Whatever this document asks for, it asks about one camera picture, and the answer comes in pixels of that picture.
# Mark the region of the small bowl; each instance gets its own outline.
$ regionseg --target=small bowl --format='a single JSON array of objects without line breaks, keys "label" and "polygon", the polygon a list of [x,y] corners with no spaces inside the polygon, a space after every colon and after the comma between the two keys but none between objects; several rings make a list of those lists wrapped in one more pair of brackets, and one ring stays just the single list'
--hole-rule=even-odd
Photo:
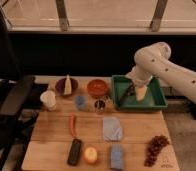
[{"label": "small bowl", "polygon": [[64,94],[64,89],[65,89],[65,82],[66,78],[62,78],[58,80],[58,82],[55,85],[55,90],[62,96],[62,97],[69,97],[72,96],[77,88],[78,88],[78,82],[74,78],[70,78],[71,84],[72,84],[72,93],[71,94]]},{"label": "small bowl", "polygon": [[87,91],[94,99],[98,99],[107,95],[109,87],[105,81],[101,79],[94,79],[88,83]]}]

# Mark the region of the paper cup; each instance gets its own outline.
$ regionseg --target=paper cup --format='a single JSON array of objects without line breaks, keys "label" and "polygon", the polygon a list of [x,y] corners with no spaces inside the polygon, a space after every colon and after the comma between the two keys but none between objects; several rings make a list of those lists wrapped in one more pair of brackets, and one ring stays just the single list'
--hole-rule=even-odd
[{"label": "paper cup", "polygon": [[56,98],[55,92],[51,90],[47,90],[43,92],[40,96],[40,100],[43,102],[44,106],[49,110],[55,110],[56,108]]}]

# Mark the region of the grape bunch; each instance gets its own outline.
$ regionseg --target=grape bunch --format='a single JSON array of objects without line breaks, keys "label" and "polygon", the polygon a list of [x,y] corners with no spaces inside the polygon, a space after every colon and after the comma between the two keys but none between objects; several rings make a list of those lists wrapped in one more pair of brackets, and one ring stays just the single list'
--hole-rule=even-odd
[{"label": "grape bunch", "polygon": [[155,136],[154,138],[152,138],[147,147],[145,166],[153,166],[157,161],[157,156],[168,144],[168,138],[164,135]]}]

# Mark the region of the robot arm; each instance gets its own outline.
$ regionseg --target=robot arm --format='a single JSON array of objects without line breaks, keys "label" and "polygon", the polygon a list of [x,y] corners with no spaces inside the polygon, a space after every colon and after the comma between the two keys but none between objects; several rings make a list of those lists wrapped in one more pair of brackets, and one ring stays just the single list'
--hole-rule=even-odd
[{"label": "robot arm", "polygon": [[136,66],[127,76],[135,86],[143,87],[149,84],[152,74],[156,75],[196,103],[196,72],[170,62],[170,55],[171,49],[164,42],[139,49],[134,56]]}]

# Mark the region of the office chair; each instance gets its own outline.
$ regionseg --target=office chair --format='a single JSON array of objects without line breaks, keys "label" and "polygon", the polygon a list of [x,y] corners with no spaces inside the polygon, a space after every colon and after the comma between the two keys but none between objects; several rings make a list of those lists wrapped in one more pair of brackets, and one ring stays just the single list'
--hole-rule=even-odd
[{"label": "office chair", "polygon": [[37,115],[26,122],[19,120],[19,117],[24,102],[31,92],[34,80],[33,76],[23,76],[11,90],[8,88],[8,80],[0,82],[0,150],[3,149],[0,157],[0,171],[16,138],[29,141],[22,131],[36,122]]}]

